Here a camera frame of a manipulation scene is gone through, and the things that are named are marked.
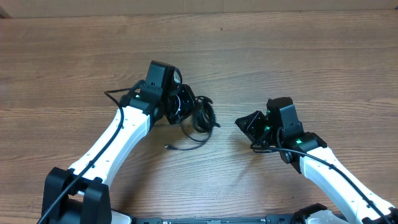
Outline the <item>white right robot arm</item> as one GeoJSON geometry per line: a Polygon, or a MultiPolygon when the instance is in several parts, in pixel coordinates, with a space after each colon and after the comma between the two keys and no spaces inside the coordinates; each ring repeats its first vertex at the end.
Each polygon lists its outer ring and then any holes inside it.
{"type": "Polygon", "coordinates": [[[267,111],[255,111],[235,123],[255,153],[278,152],[280,158],[317,185],[343,218],[323,205],[297,211],[292,223],[397,223],[397,207],[362,184],[317,134],[306,132],[290,97],[269,99],[267,111]]]}

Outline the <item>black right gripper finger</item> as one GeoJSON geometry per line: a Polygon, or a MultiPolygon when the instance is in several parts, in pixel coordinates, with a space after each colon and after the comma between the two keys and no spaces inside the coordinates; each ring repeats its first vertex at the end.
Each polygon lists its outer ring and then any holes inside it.
{"type": "Polygon", "coordinates": [[[242,132],[249,138],[251,142],[255,142],[258,139],[257,129],[254,126],[245,126],[242,128],[242,132]]]}
{"type": "Polygon", "coordinates": [[[242,131],[263,130],[264,129],[264,114],[261,111],[255,111],[250,115],[238,118],[235,124],[242,131]]]}

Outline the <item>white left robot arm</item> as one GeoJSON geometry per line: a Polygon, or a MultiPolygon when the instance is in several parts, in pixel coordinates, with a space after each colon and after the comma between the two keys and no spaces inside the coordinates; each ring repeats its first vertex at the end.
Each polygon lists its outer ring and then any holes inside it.
{"type": "Polygon", "coordinates": [[[118,109],[104,133],[67,169],[54,167],[45,179],[39,223],[134,224],[112,209],[109,188],[121,165],[156,121],[178,124],[193,111],[194,95],[173,65],[153,61],[147,76],[122,90],[118,109]]]}

